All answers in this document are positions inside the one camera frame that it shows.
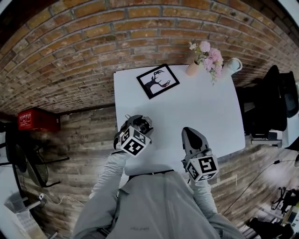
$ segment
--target red box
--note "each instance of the red box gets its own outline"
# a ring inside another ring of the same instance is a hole
[[[59,116],[40,109],[30,109],[18,114],[19,130],[59,131]]]

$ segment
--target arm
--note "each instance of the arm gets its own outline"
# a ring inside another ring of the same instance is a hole
[[[224,216],[217,212],[217,208],[211,194],[211,187],[207,181],[195,183],[191,179],[191,188],[194,192],[193,198],[205,215],[209,223],[219,233],[222,239],[243,239],[244,236]]]
[[[126,160],[130,157],[123,151],[113,152],[108,157],[104,173],[92,189],[90,200],[85,204],[76,222],[72,238],[91,236],[98,228],[109,227],[114,219],[117,191]]]

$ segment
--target cable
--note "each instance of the cable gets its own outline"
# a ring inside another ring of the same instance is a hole
[[[262,172],[260,172],[258,174],[258,176],[255,177],[255,179],[248,185],[248,187],[243,191],[243,193],[224,211],[223,216],[225,215],[225,213],[236,203],[236,201],[238,201],[238,199],[246,192],[246,190],[253,184],[253,182],[266,170],[268,169],[270,166],[272,166],[273,164],[278,164],[281,162],[289,162],[289,161],[295,161],[295,160],[285,160],[285,161],[280,161],[280,160],[276,160],[274,163],[270,164],[268,167],[266,167]]]
[[[69,196],[69,195],[64,195],[64,196],[61,198],[60,203],[58,203],[58,204],[55,203],[55,202],[53,202],[52,199],[51,199],[47,194],[44,194],[44,193],[42,193],[42,194],[39,196],[39,198],[42,199],[43,196],[46,196],[52,203],[54,203],[54,204],[56,204],[56,205],[60,205],[60,204],[62,203],[62,200],[63,200],[64,197],[70,197],[70,198],[74,199],[75,201],[77,201],[78,203],[81,203],[82,205],[84,205],[83,202],[80,202],[79,200],[77,200],[77,199],[75,199],[75,198],[73,198],[73,197],[71,197],[71,196]]]

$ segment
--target framed artwork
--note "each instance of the framed artwork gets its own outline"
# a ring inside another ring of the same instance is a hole
[[[145,72],[137,80],[150,99],[179,84],[167,64]]]

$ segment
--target gray jacket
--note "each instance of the gray jacket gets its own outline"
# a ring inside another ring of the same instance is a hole
[[[243,239],[217,209],[207,182],[177,172],[142,175],[119,189],[126,153],[109,156],[73,231],[74,239]]]

